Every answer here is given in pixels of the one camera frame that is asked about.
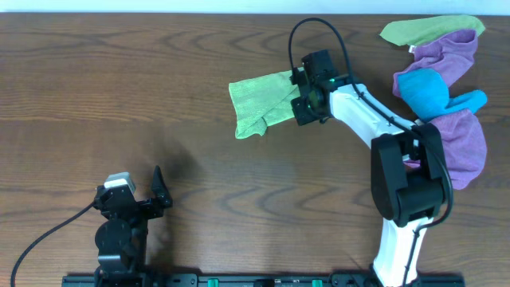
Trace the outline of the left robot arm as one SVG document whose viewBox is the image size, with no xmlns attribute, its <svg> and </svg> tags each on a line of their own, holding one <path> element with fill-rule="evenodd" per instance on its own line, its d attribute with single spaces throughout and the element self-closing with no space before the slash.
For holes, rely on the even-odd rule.
<svg viewBox="0 0 510 287">
<path fill-rule="evenodd" d="M 173 199 L 155 167 L 150 186 L 152 198 L 135 199 L 135 184 L 127 172 L 109 175 L 96 189 L 93 207 L 107 221 L 96 232 L 98 262 L 102 274 L 98 286 L 159 286 L 164 280 L 145 265 L 148 221 L 161 218 Z"/>
</svg>

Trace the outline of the bright green cloth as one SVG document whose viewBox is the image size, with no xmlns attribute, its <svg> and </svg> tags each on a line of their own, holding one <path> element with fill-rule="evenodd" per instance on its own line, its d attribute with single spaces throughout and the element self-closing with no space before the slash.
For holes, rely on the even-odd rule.
<svg viewBox="0 0 510 287">
<path fill-rule="evenodd" d="M 291 101 L 300 96 L 291 71 L 271 73 L 229 84 L 237 117 L 235 138 L 263 136 L 269 126 L 294 117 Z"/>
</svg>

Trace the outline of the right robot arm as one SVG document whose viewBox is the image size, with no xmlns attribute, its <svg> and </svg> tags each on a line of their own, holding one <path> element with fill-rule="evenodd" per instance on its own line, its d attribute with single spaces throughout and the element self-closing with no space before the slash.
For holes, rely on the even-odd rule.
<svg viewBox="0 0 510 287">
<path fill-rule="evenodd" d="M 437 214 L 452 187 L 438 130 L 397 116 L 350 75 L 294 68 L 299 89 L 292 100 L 298 124 L 334 118 L 371 150 L 371 195 L 383 218 L 379 252 L 372 265 L 382 286 L 419 286 L 417 262 L 423 234 L 440 223 Z"/>
</svg>

